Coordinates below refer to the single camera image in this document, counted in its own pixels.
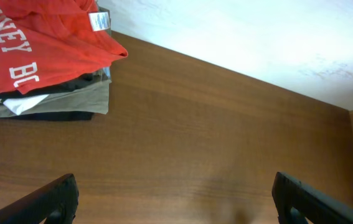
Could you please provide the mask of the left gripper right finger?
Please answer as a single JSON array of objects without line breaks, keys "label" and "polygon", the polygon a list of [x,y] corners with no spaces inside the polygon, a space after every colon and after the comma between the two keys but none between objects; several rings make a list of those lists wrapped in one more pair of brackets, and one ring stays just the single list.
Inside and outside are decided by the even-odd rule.
[{"label": "left gripper right finger", "polygon": [[276,173],[271,193],[280,224],[353,224],[352,208],[284,172]]}]

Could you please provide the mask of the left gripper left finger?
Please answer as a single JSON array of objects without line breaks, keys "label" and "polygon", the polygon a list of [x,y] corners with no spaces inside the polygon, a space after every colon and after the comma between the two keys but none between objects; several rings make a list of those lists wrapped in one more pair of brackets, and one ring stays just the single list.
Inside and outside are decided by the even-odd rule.
[{"label": "left gripper left finger", "polygon": [[78,196],[75,176],[65,174],[0,209],[0,224],[72,224]]}]

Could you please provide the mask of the red orange t-shirt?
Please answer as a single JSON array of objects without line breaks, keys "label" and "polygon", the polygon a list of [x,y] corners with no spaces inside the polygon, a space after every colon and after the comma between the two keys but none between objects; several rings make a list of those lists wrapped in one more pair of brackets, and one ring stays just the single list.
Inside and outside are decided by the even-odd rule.
[{"label": "red orange t-shirt", "polygon": [[110,66],[127,50],[93,30],[94,0],[0,0],[0,93],[26,94]]}]

